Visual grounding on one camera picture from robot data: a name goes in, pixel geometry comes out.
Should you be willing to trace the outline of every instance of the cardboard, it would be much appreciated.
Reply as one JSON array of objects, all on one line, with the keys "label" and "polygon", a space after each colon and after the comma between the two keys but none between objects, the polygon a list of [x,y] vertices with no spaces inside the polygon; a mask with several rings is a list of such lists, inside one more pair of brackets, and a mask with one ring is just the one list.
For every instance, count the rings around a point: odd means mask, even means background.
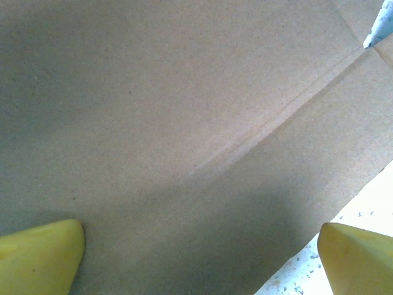
[{"label": "cardboard", "polygon": [[[386,226],[393,222],[393,214],[389,206],[393,194],[392,178],[393,161],[367,183],[331,222],[393,237],[393,228]],[[333,295],[319,257],[318,238],[319,233],[274,273],[255,295],[290,295],[302,292]]]},{"label": "cardboard", "polygon": [[3,1],[0,234],[80,219],[72,294],[253,294],[393,159],[368,1]]}]

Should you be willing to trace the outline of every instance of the speckled white surface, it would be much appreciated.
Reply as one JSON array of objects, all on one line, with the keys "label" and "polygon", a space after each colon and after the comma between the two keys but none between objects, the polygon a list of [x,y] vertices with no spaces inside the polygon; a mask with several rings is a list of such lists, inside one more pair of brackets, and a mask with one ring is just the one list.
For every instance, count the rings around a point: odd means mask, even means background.
[{"label": "speckled white surface", "polygon": [[[332,222],[372,230],[393,237],[393,162],[371,180]],[[289,259],[255,295],[332,295],[317,252],[316,235]]]}]

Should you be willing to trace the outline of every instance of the yellow foam block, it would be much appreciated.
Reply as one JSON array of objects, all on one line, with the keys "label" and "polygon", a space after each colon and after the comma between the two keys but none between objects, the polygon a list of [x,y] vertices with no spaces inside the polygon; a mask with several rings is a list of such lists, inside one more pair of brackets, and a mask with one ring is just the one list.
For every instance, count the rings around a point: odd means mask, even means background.
[{"label": "yellow foam block", "polygon": [[84,248],[76,219],[0,237],[0,294],[67,295]]},{"label": "yellow foam block", "polygon": [[392,237],[325,223],[317,247],[334,295],[393,294]]}]

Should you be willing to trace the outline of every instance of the crease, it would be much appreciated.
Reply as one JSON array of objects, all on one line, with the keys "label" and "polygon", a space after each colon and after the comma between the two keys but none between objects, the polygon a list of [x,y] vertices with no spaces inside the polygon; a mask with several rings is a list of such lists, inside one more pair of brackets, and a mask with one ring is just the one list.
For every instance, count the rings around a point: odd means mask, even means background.
[{"label": "crease", "polygon": [[[310,101],[312,101],[315,97],[320,96],[324,92],[329,91],[334,85],[339,83],[339,81],[342,80],[343,75],[346,76],[346,72],[352,71],[354,68],[354,65],[359,61],[368,56],[367,52],[364,51],[360,53],[358,56],[356,56],[356,53],[359,51],[359,49],[363,50],[363,47],[358,46],[356,47],[355,50],[350,51],[347,55],[345,55],[340,61],[332,65],[329,69],[327,69],[323,74],[321,74],[316,80],[314,80],[312,83],[309,84],[307,88],[302,90],[299,94],[295,95],[293,100],[288,102],[285,106],[283,106],[279,111],[274,112],[274,114],[262,125],[253,125],[251,128],[249,128],[246,132],[244,132],[243,135],[243,140],[239,144],[236,144],[235,146],[229,146],[226,148],[224,151],[218,153],[211,161],[206,163],[206,165],[203,165],[202,167],[199,167],[197,171],[192,173],[192,176],[195,175],[198,172],[201,172],[204,170],[202,174],[205,175],[205,177],[208,175],[208,178],[212,178],[216,175],[222,174],[225,172],[227,169],[230,168],[231,165],[233,165],[235,162],[237,162],[242,156],[246,155],[248,152],[250,152],[253,148],[256,147],[260,142],[262,142],[268,135],[272,134],[277,128],[279,128],[286,120],[290,119],[296,112],[301,110],[306,104],[308,104]],[[294,112],[291,112],[289,115],[286,116],[287,110],[292,106],[293,104],[297,104],[299,100],[302,99],[305,95],[307,95],[308,92],[320,81],[323,81],[326,79],[326,77],[334,71],[337,67],[339,67],[340,64],[342,64],[346,59],[348,59],[350,56],[356,56],[355,59],[353,59],[345,68],[343,68],[341,71],[335,75],[333,79],[329,79],[326,84],[319,88],[318,90],[314,91],[313,94],[310,96],[309,99],[305,100],[304,103],[301,103],[301,105],[296,108]],[[279,122],[278,124],[274,124],[275,120],[277,118],[282,118],[282,122]],[[223,162],[222,165],[219,167],[216,166],[215,169],[209,169],[209,165],[216,164],[217,162]]]},{"label": "crease", "polygon": [[379,58],[385,64],[387,64],[387,66],[391,69],[391,71],[393,71],[393,58],[389,54],[385,53],[384,50],[381,50],[381,49],[379,49],[377,47],[373,47],[373,49],[378,54]]},{"label": "crease", "polygon": [[332,5],[334,7],[335,12],[340,16],[340,18],[342,19],[342,21],[345,23],[345,26],[347,27],[347,29],[351,32],[351,34],[354,36],[354,38],[356,40],[358,40],[360,43],[362,43],[362,41],[356,36],[354,30],[352,29],[352,27],[349,25],[347,19],[344,17],[344,15],[341,13],[341,10],[337,7],[337,5],[332,1],[332,0],[328,0],[330,5]]}]

